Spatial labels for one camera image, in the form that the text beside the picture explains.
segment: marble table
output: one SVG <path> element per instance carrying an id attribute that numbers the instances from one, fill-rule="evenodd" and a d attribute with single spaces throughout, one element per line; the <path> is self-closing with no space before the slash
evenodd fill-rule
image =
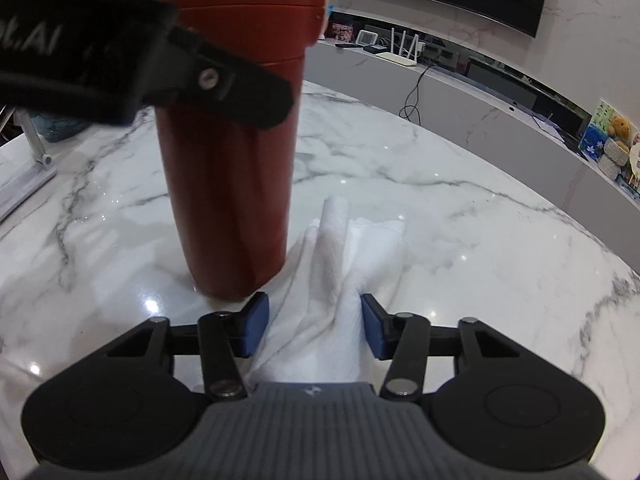
<path id="1" fill-rule="evenodd" d="M 39 383 L 148 316 L 189 323 L 224 306 L 194 290 L 155 129 L 149 110 L 51 146 L 58 176 L 0 224 L 0 458 L 12 479 L 35 465 L 19 416 Z M 354 218 L 403 220 L 409 253 L 389 310 L 449 326 L 478 317 L 588 384 L 607 413 L 593 465 L 636 477 L 640 278 L 596 237 L 464 149 L 313 84 L 292 193 L 290 242 L 332 194 Z M 191 357 L 176 375 L 202 380 Z M 433 358 L 426 385 L 451 376 L 450 359 Z"/>

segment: red bottle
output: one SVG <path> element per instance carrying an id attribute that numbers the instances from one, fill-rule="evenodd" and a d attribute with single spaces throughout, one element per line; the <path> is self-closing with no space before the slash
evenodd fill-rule
<path id="1" fill-rule="evenodd" d="M 324 0 L 173 0 L 180 23 L 286 78 L 286 121 L 255 130 L 187 106 L 158 109 L 158 136 L 180 241 L 204 294 L 239 300 L 282 268 L 305 49 Z"/>

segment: crumpled white towel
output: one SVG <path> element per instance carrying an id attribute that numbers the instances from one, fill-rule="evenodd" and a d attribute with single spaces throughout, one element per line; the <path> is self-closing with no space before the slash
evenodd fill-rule
<path id="1" fill-rule="evenodd" d="M 349 220 L 349 203 L 324 201 L 315 220 L 263 290 L 270 322 L 253 359 L 248 384 L 366 380 L 372 360 L 362 325 L 360 294 L 382 305 L 396 291 L 405 247 L 400 221 Z"/>

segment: power cord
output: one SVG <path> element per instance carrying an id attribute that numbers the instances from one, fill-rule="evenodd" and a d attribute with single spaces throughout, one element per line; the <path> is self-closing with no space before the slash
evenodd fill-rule
<path id="1" fill-rule="evenodd" d="M 435 63 L 431 63 L 420 74 L 420 77 L 418 77 L 418 81 L 415 83 L 414 88 L 407 94 L 407 97 L 404 99 L 404 106 L 402 108 L 400 108 L 400 111 L 398 112 L 398 116 L 401 119 L 406 119 L 410 123 L 413 123 L 413 121 L 411 120 L 411 116 L 414 113 L 417 114 L 417 116 L 418 116 L 418 126 L 422 126 L 422 119 L 420 118 L 420 110 L 418 110 L 418 102 L 420 102 L 420 88 L 419 88 L 420 87 L 420 81 L 422 80 L 424 75 L 427 73 L 427 70 L 430 69 L 432 66 L 435 66 Z M 411 97 L 411 95 L 414 92 L 415 92 L 415 103 L 410 105 L 409 104 L 409 98 Z"/>

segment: teddy bear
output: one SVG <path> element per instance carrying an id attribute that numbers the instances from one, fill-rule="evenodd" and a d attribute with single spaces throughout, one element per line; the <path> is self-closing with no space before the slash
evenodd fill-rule
<path id="1" fill-rule="evenodd" d="M 609 137 L 617 137 L 625 144 L 628 144 L 630 140 L 629 135 L 631 135 L 631 123 L 624 117 L 615 115 L 607 128 L 607 133 Z"/>

